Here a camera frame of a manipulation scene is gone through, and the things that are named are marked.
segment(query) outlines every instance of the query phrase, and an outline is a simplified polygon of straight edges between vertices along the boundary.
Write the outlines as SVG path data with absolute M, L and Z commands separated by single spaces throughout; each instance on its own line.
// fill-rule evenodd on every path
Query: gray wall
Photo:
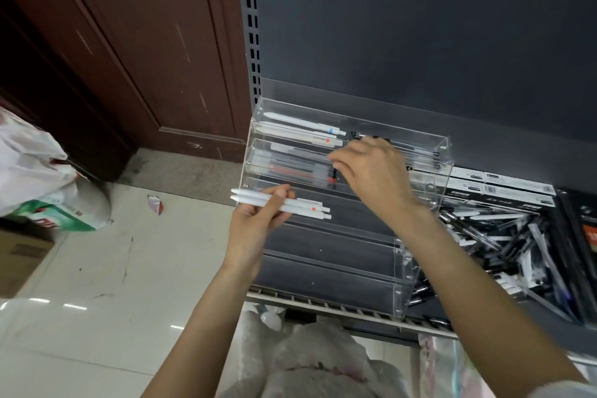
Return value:
M 259 0 L 258 22 L 262 78 L 597 141 L 597 0 Z

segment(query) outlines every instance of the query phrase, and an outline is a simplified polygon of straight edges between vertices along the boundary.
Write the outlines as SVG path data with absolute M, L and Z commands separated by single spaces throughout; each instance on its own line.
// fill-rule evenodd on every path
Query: cardboard box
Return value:
M 53 246 L 53 241 L 0 228 L 0 297 L 13 298 Z

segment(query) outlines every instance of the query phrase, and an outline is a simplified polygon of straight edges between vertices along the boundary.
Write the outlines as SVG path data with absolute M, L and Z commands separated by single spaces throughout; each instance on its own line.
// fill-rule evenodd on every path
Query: person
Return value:
M 333 151 L 329 159 L 354 193 L 408 246 L 437 291 L 465 351 L 497 398 L 597 397 L 564 350 L 417 201 L 398 150 L 383 139 L 363 138 Z M 263 208 L 239 205 L 232 213 L 220 270 L 142 398 L 214 396 L 245 296 L 259 271 L 267 233 L 290 217 L 278 211 L 285 197 L 294 198 L 290 186 L 266 192 L 272 197 Z M 279 340 L 284 348 L 269 350 L 272 354 L 261 378 L 245 387 L 230 387 L 222 395 L 405 396 L 376 378 L 366 356 L 364 362 L 350 364 L 364 349 L 348 344 L 353 342 L 350 336 L 333 326 L 306 325 Z

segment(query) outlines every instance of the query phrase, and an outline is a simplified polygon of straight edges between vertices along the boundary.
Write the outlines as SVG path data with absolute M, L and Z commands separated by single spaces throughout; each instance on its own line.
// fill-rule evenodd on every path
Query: white plastic bag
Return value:
M 74 167 L 53 163 L 66 158 L 50 134 L 0 108 L 0 216 L 69 231 L 106 225 L 110 203 Z

